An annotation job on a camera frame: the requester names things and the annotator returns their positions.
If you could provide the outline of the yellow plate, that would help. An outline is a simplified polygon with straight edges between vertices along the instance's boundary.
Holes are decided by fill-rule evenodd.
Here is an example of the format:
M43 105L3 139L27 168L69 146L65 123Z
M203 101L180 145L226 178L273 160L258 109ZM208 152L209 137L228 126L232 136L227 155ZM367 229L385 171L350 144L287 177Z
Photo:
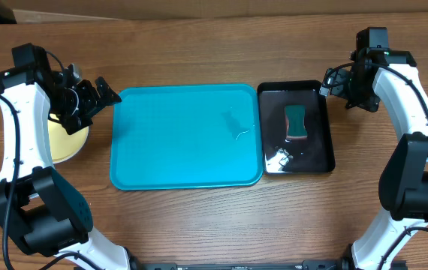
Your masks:
M53 163L59 164L72 158L82 149L87 141L89 128L85 127L72 135L68 135L60 124L48 121L48 133Z

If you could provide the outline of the green scrub sponge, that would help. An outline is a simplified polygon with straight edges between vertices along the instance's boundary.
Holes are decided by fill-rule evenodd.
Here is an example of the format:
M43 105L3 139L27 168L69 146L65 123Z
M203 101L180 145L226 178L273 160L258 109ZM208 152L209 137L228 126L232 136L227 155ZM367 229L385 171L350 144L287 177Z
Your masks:
M303 105L285 107L286 140L303 140L307 138L305 127L306 110Z

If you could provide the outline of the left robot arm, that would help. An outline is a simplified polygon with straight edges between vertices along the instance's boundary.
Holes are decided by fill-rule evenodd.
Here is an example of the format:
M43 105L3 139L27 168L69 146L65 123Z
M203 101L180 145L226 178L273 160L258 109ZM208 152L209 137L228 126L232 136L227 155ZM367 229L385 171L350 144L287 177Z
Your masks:
M75 134L120 96L103 78L83 79L74 65L53 70L52 53L40 46L14 47L12 56L14 66L0 72L2 244L51 264L67 259L79 269L138 269L127 248L94 227L83 195L56 171L48 132L56 122Z

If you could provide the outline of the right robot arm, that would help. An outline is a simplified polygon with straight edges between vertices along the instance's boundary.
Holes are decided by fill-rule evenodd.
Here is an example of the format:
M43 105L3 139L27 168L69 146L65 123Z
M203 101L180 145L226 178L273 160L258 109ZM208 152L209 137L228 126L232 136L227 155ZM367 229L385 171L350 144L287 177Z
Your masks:
M428 97L409 51L389 47L385 27L356 35L350 62L326 71L320 93L346 108L376 112L383 104L398 139L378 183L381 210L336 263L337 269L405 269L396 255L418 232L428 233Z

